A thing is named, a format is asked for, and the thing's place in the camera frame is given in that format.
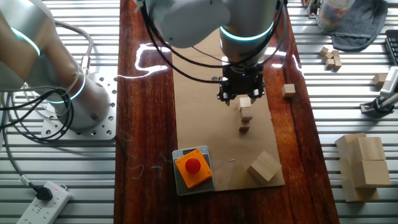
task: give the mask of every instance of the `dark wood surface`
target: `dark wood surface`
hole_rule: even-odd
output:
[[[286,186],[179,197],[170,162],[177,149],[173,71],[141,69],[165,62],[153,49],[139,50],[150,39],[134,2],[122,0],[120,8],[114,223],[338,223],[290,21],[280,50],[286,57],[264,67]],[[282,97],[285,83],[295,84],[291,100]]]

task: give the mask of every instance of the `wooden block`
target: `wooden block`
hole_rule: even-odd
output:
[[[249,97],[241,97],[239,99],[239,109],[251,107],[251,99]]]
[[[294,84],[285,84],[282,87],[282,96],[285,98],[293,97],[296,95],[296,90],[294,88]]]
[[[340,56],[340,52],[338,50],[332,50],[331,54],[333,54],[334,56]]]
[[[332,69],[335,66],[335,61],[333,59],[326,60],[326,69]]]
[[[352,178],[351,163],[347,157],[340,158],[338,160],[338,166],[340,168],[340,174],[343,180]]]
[[[327,53],[325,55],[326,59],[332,59],[333,58],[333,54],[332,53]]]
[[[337,71],[337,70],[339,70],[342,66],[343,66],[343,64],[342,64],[341,60],[336,60],[336,59],[335,59],[335,67],[334,67],[334,69]]]
[[[361,161],[352,166],[356,188],[377,188],[391,185],[386,161]]]
[[[351,142],[351,161],[385,161],[383,145],[380,137],[358,137]]]
[[[260,183],[267,184],[268,181],[282,168],[280,163],[266,151],[249,166],[248,172]]]
[[[241,121],[251,121],[253,119],[253,112],[251,108],[241,108]]]
[[[335,141],[340,158],[348,157],[348,160],[351,161],[351,142],[353,142],[358,137],[366,137],[366,134],[346,134]]]
[[[377,188],[356,189],[351,178],[343,180],[342,183],[346,202],[367,202],[380,199]]]
[[[322,50],[319,52],[319,55],[324,57],[328,52],[329,52],[329,49],[327,49],[326,47],[323,47]]]
[[[240,132],[247,132],[250,129],[250,122],[249,121],[241,121],[239,120],[239,131]]]
[[[383,87],[384,82],[386,81],[387,74],[377,74],[375,77],[373,77],[373,82],[374,85],[377,87]]]

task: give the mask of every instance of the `power strip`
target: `power strip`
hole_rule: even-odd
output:
[[[47,182],[44,187],[51,190],[52,199],[44,201],[35,198],[17,224],[52,224],[57,219],[68,203],[70,193],[64,185],[58,186],[53,182]]]

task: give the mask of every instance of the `wooden block stack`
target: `wooden block stack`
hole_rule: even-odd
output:
[[[284,98],[290,98],[296,95],[296,89],[294,88],[294,84],[285,84],[282,87],[282,96]]]
[[[381,138],[349,134],[336,141],[347,202],[379,199],[378,187],[391,185]]]
[[[374,85],[379,88],[383,87],[384,82],[386,82],[387,75],[388,74],[381,73],[381,74],[377,74],[375,77],[373,77]]]
[[[249,97],[242,97],[239,99],[239,113],[239,131],[247,132],[250,129],[250,121],[253,119],[251,99]]]
[[[266,185],[282,168],[280,163],[266,151],[249,166],[248,172],[260,183]]]
[[[338,50],[329,52],[329,49],[323,47],[319,54],[325,58],[326,69],[330,70],[334,68],[334,70],[337,71],[343,66]]]

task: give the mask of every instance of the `brown cardboard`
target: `brown cardboard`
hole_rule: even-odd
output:
[[[222,55],[219,35],[213,33],[200,45],[211,49],[213,55]],[[190,57],[192,60],[220,64],[212,58],[198,57],[195,52],[190,51],[195,50],[184,50],[188,56],[194,55]],[[173,56],[173,64],[189,75],[205,80],[222,76],[220,68],[199,67],[176,56]],[[266,96],[252,104],[253,119],[250,121],[250,130],[240,133],[239,99],[233,100],[230,106],[217,100],[219,85],[198,83],[174,71],[174,88],[178,148],[208,146],[216,191],[263,187],[247,169],[262,151],[266,151],[280,163]],[[284,184],[281,169],[266,186]]]

